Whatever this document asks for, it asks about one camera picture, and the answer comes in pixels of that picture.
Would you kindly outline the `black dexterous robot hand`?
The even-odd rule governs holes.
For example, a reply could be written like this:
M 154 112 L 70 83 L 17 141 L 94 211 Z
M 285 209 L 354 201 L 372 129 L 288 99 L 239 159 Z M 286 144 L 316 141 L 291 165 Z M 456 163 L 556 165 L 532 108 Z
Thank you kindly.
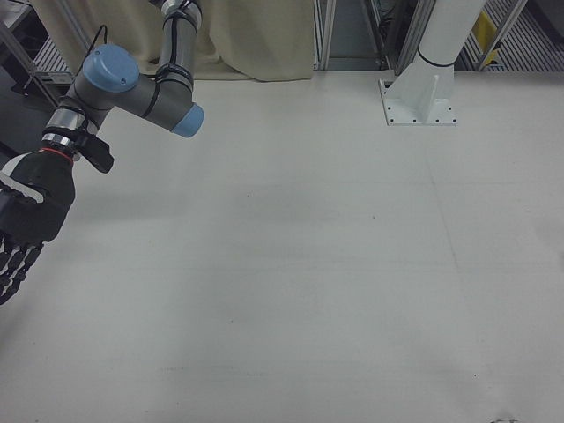
M 60 232 L 75 199 L 72 160 L 40 149 L 1 170 L 1 302 L 26 279 L 45 243 Z

